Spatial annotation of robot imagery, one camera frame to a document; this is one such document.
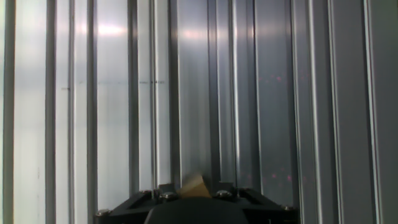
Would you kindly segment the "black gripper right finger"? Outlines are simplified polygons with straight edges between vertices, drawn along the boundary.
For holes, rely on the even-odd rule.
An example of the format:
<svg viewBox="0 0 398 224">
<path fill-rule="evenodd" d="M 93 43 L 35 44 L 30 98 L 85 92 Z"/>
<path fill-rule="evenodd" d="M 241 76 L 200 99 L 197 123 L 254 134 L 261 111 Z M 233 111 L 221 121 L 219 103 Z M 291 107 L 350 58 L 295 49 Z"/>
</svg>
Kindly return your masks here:
<svg viewBox="0 0 398 224">
<path fill-rule="evenodd" d="M 299 224 L 297 208 L 279 205 L 254 189 L 218 182 L 212 188 L 212 197 L 236 205 L 248 223 Z"/>
</svg>

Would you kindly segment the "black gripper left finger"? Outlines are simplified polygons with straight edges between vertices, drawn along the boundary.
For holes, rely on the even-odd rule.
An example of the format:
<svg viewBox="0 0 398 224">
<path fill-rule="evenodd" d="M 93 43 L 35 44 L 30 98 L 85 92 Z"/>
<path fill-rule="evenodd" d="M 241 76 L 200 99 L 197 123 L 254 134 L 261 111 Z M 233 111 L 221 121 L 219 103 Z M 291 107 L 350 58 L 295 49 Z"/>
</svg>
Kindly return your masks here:
<svg viewBox="0 0 398 224">
<path fill-rule="evenodd" d="M 94 224 L 143 224 L 153 208 L 179 198 L 174 184 L 142 190 L 112 210 L 98 210 L 94 215 Z"/>
</svg>

